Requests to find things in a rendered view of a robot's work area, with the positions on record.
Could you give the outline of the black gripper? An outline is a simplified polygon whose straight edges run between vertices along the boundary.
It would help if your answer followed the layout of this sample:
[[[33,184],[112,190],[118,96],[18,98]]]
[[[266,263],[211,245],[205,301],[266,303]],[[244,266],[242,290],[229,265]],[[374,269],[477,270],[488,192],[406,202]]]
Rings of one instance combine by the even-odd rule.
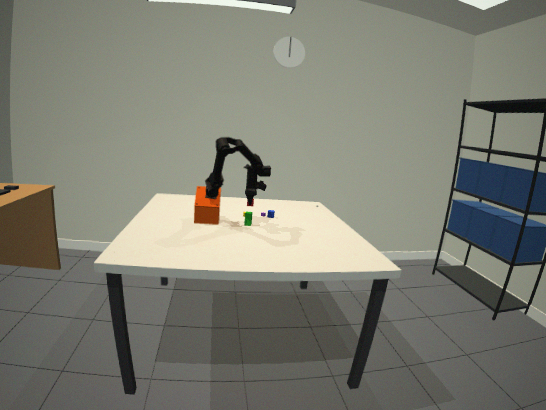
[[[245,194],[248,200],[249,205],[252,204],[253,197],[257,195],[257,190],[255,189],[257,177],[247,177],[246,190]]]

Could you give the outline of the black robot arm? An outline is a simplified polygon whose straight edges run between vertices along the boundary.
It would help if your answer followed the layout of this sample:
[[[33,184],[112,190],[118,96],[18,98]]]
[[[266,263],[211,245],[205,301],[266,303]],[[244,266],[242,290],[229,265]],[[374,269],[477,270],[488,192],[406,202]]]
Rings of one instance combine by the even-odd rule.
[[[236,145],[234,148],[230,148],[230,144]],[[224,177],[222,174],[222,169],[224,166],[225,157],[229,154],[233,154],[239,151],[245,158],[247,158],[251,165],[246,164],[244,168],[247,169],[247,177],[269,177],[271,175],[271,166],[263,166],[261,158],[259,155],[253,154],[244,144],[241,139],[235,138],[218,138],[215,142],[216,145],[216,158],[213,173],[210,174],[208,178],[205,179],[206,183],[206,195],[205,198],[217,199],[219,195],[219,189],[222,187],[224,182]],[[255,189],[261,189],[265,191],[266,184],[263,181],[257,182],[255,184]]]

